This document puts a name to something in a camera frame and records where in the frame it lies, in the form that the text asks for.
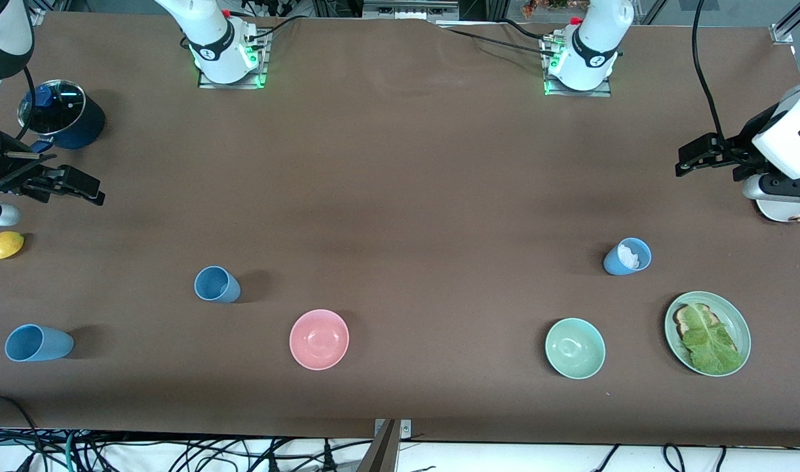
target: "bread slice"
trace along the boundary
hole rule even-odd
[[[696,304],[702,308],[702,312],[705,313],[705,316],[708,317],[712,326],[719,325],[720,323],[722,323],[720,319],[718,319],[717,315],[712,313],[711,307],[709,307],[708,305],[704,305],[702,303],[696,303]],[[676,328],[679,330],[679,336],[681,338],[684,337],[685,333],[688,332],[689,329],[691,329],[690,326],[688,326],[687,321],[685,320],[685,313],[687,311],[688,311],[688,305],[685,305],[684,307],[677,310],[676,314],[673,316],[673,320],[676,322]],[[731,347],[735,351],[738,350],[738,346],[734,345],[734,341],[732,341]]]

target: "pink bowl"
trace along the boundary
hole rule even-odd
[[[289,333],[292,356],[309,370],[325,370],[339,364],[349,342],[345,320],[329,310],[304,313]]]

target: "green plate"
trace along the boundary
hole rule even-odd
[[[673,319],[676,311],[684,305],[691,303],[708,305],[708,307],[712,309],[712,313],[717,315],[720,322],[725,325],[726,332],[729,333],[732,341],[734,341],[734,346],[738,348],[738,352],[741,357],[744,358],[744,362],[741,362],[738,368],[727,374],[706,374],[691,365],[691,353],[688,352],[688,349],[685,348],[685,344],[682,343],[682,339],[679,337],[679,330],[676,328],[676,322]],[[750,358],[750,351],[752,350],[750,327],[746,325],[744,316],[725,298],[709,292],[688,292],[678,296],[678,298],[670,304],[670,307],[667,309],[667,314],[664,315],[664,337],[667,338],[667,344],[670,346],[670,350],[675,353],[679,361],[682,361],[682,364],[687,365],[688,368],[697,374],[703,374],[703,376],[709,377],[731,376],[731,374],[734,374],[746,364],[747,359]]]
[[[559,373],[569,379],[583,380],[601,370],[607,350],[603,337],[592,323],[564,319],[548,331],[546,356]]]

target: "teal cable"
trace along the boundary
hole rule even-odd
[[[73,433],[67,436],[65,441],[65,463],[67,464],[67,472],[73,472],[73,463],[71,463],[71,443],[73,442]]]

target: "plate with sandwich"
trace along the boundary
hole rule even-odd
[[[679,361],[703,376],[731,376],[750,358],[750,328],[722,296],[688,292],[664,316],[664,335]]]

